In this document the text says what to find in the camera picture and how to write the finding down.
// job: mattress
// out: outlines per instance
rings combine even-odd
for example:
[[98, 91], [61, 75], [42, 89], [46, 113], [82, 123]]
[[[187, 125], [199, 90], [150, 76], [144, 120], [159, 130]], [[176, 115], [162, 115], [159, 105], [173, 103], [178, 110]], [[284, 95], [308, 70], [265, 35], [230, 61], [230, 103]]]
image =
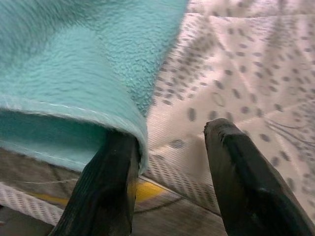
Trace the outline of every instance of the mattress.
[[[315, 222], [314, 42], [313, 0], [189, 2], [156, 79], [135, 235], [225, 235], [202, 133], [216, 118], [249, 135]], [[0, 205], [56, 224], [79, 175], [2, 149]]]

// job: teal fleece blanket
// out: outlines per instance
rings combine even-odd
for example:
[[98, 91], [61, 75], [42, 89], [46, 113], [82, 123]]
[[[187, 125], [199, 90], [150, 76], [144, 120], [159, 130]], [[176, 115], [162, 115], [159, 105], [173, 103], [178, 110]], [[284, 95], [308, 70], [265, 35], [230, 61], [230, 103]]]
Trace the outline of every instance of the teal fleece blanket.
[[186, 0], [0, 1], [0, 147], [81, 171], [108, 129], [137, 137]]

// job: yellow stripe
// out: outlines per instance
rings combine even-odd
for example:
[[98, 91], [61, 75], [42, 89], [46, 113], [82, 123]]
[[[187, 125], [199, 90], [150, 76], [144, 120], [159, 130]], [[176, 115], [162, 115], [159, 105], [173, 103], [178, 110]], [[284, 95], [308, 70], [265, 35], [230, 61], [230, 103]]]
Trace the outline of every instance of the yellow stripe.
[[[166, 190], [150, 182], [144, 182], [144, 183], [138, 184], [137, 193], [136, 193], [136, 201], [142, 202], [142, 201], [148, 200], [150, 198], [153, 198], [161, 194], [164, 191]], [[42, 193], [29, 193], [29, 194], [39, 199], [46, 200], [51, 203], [61, 204], [64, 206], [67, 205], [68, 200], [69, 200], [69, 199], [64, 199], [64, 198], [52, 197], [48, 194], [42, 194]]]

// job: white fabric with gray dots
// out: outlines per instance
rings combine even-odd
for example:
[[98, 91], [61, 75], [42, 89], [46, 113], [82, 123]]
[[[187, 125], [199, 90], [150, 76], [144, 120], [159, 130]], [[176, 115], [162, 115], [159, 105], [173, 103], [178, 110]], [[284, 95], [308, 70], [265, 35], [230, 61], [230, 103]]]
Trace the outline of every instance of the white fabric with gray dots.
[[190, 1], [156, 82], [147, 176], [203, 204], [213, 192], [200, 191], [211, 179], [202, 131], [221, 117], [252, 138], [315, 221], [314, 0]]

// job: fleece blanket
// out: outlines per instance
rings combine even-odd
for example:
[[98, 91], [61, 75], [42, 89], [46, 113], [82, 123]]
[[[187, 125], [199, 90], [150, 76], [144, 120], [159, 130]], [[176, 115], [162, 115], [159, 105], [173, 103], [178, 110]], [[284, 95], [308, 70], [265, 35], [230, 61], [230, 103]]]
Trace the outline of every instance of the fleece blanket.
[[82, 170], [115, 128], [137, 137], [185, 0], [0, 2], [0, 147]]

